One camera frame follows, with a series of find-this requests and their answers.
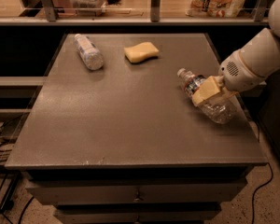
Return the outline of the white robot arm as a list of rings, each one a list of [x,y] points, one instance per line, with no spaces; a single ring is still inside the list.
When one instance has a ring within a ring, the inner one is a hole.
[[[249,91],[280,69],[280,0],[274,0],[271,5],[268,22],[270,28],[263,28],[234,51],[221,63],[218,75],[210,76],[194,92],[192,102],[195,106]]]

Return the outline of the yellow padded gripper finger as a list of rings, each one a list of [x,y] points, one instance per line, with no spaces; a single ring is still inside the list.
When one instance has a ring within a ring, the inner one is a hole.
[[[212,97],[221,93],[222,76],[210,76],[192,95],[192,102],[200,106]]]
[[[222,90],[222,97],[224,99],[230,99],[230,98],[232,98],[232,96],[234,96],[236,94],[237,94],[237,91],[229,91],[227,89]]]

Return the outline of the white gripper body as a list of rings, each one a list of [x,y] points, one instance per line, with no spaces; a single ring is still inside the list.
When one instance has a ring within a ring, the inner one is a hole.
[[[248,91],[264,80],[248,67],[239,49],[221,63],[218,74],[229,91]]]

